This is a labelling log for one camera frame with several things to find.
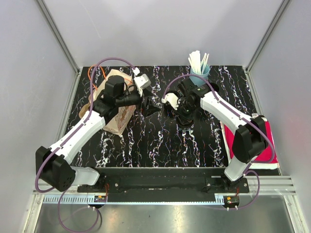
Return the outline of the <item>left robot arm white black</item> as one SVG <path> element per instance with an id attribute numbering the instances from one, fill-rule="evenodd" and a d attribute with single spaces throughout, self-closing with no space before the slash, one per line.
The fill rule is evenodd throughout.
<path id="1" fill-rule="evenodd" d="M 41 146 L 37 149 L 36 190 L 43 193 L 38 186 L 38 181 L 43 180 L 60 192 L 72 185 L 88 185 L 94 192 L 102 191 L 105 180 L 95 168 L 74 167 L 71 163 L 86 142 L 118 114 L 119 108 L 135 105 L 145 116 L 159 111 L 159 108 L 151 105 L 150 85 L 146 74 L 135 77 L 133 85 L 127 85 L 120 75 L 109 77 L 80 121 L 50 147 Z"/>

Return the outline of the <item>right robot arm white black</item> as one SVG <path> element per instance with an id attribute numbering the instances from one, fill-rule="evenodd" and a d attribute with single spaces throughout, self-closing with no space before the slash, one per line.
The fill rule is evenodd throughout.
<path id="1" fill-rule="evenodd" d="M 238 187 L 238 179 L 249 168 L 267 147 L 267 132 L 265 121 L 258 116 L 252 118 L 226 102 L 218 94 L 219 87 L 215 83 L 196 86 L 190 78 L 181 81 L 178 88 L 182 100 L 177 108 L 180 120 L 192 121 L 191 114 L 202 108 L 214 115 L 233 133 L 233 159 L 224 171 L 226 177 L 221 179 L 221 188 L 232 192 Z"/>

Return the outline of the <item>brown paper takeout bag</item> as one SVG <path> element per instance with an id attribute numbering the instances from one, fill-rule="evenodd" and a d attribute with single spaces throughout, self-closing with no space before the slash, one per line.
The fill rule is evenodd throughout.
<path id="1" fill-rule="evenodd" d="M 110 72 L 106 75 L 104 69 L 99 67 L 96 69 L 95 77 L 93 78 L 93 100 L 95 100 L 99 92 L 104 89 L 106 79 L 114 75 L 123 77 L 128 87 L 133 84 L 133 80 L 129 75 L 117 69 L 110 70 Z M 134 105 L 119 107 L 119 112 L 110 120 L 109 123 L 106 123 L 106 125 L 103 127 L 103 130 L 116 135 L 121 135 L 126 128 L 130 118 L 132 117 L 135 109 L 136 107 Z"/>

